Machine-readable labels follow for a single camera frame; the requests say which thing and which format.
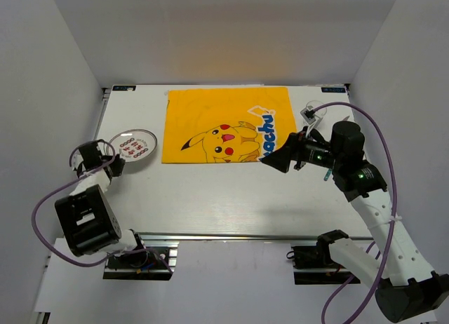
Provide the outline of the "yellow printed cloth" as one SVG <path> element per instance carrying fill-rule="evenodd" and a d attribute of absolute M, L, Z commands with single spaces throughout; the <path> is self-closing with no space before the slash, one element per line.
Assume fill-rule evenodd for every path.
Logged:
<path fill-rule="evenodd" d="M 285 87 L 171 90 L 162 161 L 256 162 L 296 130 Z"/>

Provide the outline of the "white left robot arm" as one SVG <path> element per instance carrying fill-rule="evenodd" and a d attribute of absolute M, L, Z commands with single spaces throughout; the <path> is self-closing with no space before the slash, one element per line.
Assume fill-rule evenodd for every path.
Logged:
<path fill-rule="evenodd" d="M 148 249 L 132 229 L 122 229 L 105 196 L 112 179 L 122 174 L 125 160 L 101 156 L 84 162 L 75 157 L 73 169 L 80 182 L 68 196 L 55 202 L 55 210 L 69 249 L 77 257 L 97 252 L 123 255 L 134 267 L 147 262 Z"/>

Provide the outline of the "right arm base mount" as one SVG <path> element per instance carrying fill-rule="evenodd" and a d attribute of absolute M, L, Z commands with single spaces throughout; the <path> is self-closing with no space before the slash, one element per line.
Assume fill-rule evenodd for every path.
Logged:
<path fill-rule="evenodd" d="M 296 285 L 341 285 L 351 277 L 341 265 L 324 263 L 311 245 L 293 246 L 286 259 L 293 265 Z"/>

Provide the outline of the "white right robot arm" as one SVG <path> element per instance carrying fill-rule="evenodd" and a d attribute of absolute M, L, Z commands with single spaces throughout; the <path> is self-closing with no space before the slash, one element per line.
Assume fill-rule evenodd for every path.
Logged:
<path fill-rule="evenodd" d="M 330 141 L 316 130 L 291 133 L 278 150 L 261 162 L 286 173 L 294 161 L 299 170 L 310 163 L 332 171 L 336 187 L 360 215 L 382 261 L 359 248 L 341 230 L 321 234 L 316 258 L 326 267 L 343 266 L 363 284 L 374 287 L 375 300 L 393 323 L 437 309 L 448 297 L 448 275 L 438 274 L 423 258 L 400 217 L 394 215 L 387 183 L 364 158 L 365 137 L 359 125 L 338 121 Z"/>

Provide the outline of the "white plate with red print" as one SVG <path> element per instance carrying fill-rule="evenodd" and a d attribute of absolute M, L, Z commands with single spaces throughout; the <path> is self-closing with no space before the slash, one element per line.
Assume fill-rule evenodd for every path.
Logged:
<path fill-rule="evenodd" d="M 136 128 L 115 135 L 109 144 L 126 163 L 134 163 L 151 156 L 158 140 L 153 132 Z"/>

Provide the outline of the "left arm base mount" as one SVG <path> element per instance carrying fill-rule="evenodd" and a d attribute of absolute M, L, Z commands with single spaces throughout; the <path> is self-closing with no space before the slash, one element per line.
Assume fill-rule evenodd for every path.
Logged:
<path fill-rule="evenodd" d="M 111 257 L 102 278 L 118 281 L 169 281 L 175 271 L 177 244 L 162 243 L 152 251 L 135 255 Z"/>

